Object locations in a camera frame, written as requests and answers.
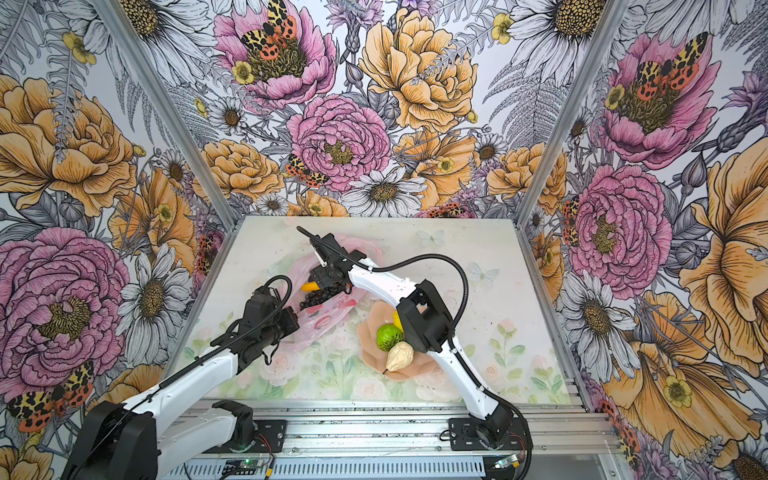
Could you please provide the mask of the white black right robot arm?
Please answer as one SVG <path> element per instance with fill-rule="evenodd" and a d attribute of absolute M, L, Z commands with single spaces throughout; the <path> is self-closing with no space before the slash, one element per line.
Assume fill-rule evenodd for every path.
<path fill-rule="evenodd" d="M 517 421 L 521 427 L 521 446 L 527 453 L 532 452 L 530 429 L 522 412 L 486 385 L 456 335 L 469 300 L 468 278 L 457 261 L 443 254 L 428 253 L 379 266 L 357 250 L 347 251 L 331 234 L 321 237 L 301 226 L 297 230 L 309 239 L 320 262 L 311 272 L 310 281 L 320 288 L 338 283 L 362 289 L 392 306 L 405 340 L 416 351 L 432 358 L 458 389 L 469 415 L 477 422 L 477 435 L 484 447 L 499 449 L 511 438 L 510 428 Z M 444 262 L 459 274 L 462 295 L 456 313 L 449 311 L 431 281 L 414 282 L 394 274 L 397 269 L 427 260 Z"/>

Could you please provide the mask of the yellow fake lemon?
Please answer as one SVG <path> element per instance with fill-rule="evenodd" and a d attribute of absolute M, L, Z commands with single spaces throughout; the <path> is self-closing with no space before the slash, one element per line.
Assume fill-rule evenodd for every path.
<path fill-rule="evenodd" d="M 402 326 L 402 322 L 399 316 L 399 313 L 397 310 L 393 312 L 393 325 L 401 332 L 404 331 L 404 328 Z"/>

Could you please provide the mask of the pink printed plastic bag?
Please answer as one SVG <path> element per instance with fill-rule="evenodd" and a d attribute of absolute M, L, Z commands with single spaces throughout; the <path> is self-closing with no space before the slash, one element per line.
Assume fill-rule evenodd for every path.
<path fill-rule="evenodd" d="M 316 255 L 308 249 L 306 254 L 295 259 L 287 273 L 292 281 L 292 293 L 287 306 L 297 314 L 299 329 L 280 342 L 279 349 L 300 352 L 319 341 L 338 324 L 351 318 L 354 310 L 372 295 L 362 289 L 343 287 L 335 293 L 333 288 L 304 291 L 303 285 L 312 283 L 311 271 L 320 265 Z"/>

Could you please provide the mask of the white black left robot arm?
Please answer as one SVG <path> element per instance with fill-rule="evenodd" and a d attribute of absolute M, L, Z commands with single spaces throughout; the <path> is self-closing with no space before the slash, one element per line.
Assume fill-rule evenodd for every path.
<path fill-rule="evenodd" d="M 211 448 L 249 447 L 256 427 L 252 408 L 242 403 L 217 401 L 191 420 L 179 418 L 298 330 L 288 298 L 270 283 L 257 288 L 242 317 L 205 354 L 140 394 L 97 405 L 84 419 L 62 478 L 159 479 Z"/>

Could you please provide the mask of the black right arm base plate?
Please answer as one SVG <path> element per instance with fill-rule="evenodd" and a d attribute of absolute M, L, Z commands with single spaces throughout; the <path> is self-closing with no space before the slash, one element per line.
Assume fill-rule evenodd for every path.
<path fill-rule="evenodd" d="M 523 451 L 530 445 L 520 418 L 513 418 L 503 433 L 474 417 L 448 420 L 448 442 L 452 451 Z"/>

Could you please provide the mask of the pale fake garlic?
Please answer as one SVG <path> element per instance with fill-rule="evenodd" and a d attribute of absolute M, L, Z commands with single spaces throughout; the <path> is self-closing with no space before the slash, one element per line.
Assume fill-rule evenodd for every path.
<path fill-rule="evenodd" d="M 383 374 L 398 372 L 409 367 L 414 361 L 414 355 L 414 349 L 409 343 L 405 341 L 398 343 L 387 354 Z"/>

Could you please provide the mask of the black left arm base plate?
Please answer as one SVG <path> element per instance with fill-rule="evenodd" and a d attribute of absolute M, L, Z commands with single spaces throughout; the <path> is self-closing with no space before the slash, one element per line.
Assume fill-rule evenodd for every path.
<path fill-rule="evenodd" d="M 205 450 L 205 454 L 280 453 L 286 439 L 285 420 L 254 420 L 251 427 L 237 428 L 228 442 Z"/>

